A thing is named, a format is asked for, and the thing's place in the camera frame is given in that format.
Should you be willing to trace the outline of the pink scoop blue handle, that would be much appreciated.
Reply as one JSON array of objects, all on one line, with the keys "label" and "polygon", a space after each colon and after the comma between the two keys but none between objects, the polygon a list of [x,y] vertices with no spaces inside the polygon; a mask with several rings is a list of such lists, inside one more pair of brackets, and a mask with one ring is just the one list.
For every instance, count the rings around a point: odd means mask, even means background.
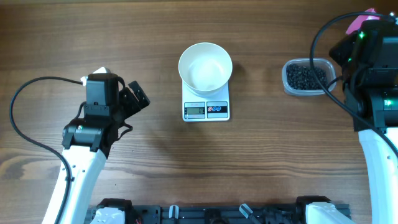
[{"label": "pink scoop blue handle", "polygon": [[380,19],[380,18],[377,17],[377,16],[364,16],[364,15],[358,16],[358,17],[349,25],[349,27],[347,28],[345,34],[346,34],[346,35],[350,35],[350,34],[352,34],[353,32],[358,31],[358,30],[360,29],[360,27],[361,27],[361,25],[362,25],[362,23],[363,23],[364,21],[368,21],[368,20],[379,20],[379,19]]}]

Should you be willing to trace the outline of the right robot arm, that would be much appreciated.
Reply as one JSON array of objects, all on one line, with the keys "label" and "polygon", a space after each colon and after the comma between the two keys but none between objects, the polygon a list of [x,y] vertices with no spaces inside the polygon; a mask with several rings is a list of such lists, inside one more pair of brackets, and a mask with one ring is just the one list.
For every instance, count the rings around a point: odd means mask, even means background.
[{"label": "right robot arm", "polygon": [[366,20],[329,51],[356,117],[373,223],[397,223],[397,24]]}]

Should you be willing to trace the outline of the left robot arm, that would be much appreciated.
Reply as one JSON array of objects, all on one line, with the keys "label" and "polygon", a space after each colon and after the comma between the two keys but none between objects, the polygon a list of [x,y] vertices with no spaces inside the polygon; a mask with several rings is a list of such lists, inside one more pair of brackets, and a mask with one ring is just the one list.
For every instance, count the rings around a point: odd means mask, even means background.
[{"label": "left robot arm", "polygon": [[125,122],[149,106],[138,82],[120,88],[123,79],[113,73],[92,73],[82,77],[86,88],[84,116],[72,119],[63,130],[62,165],[44,223],[83,223],[91,195],[104,169],[111,146],[121,139],[119,132],[132,126]]}]

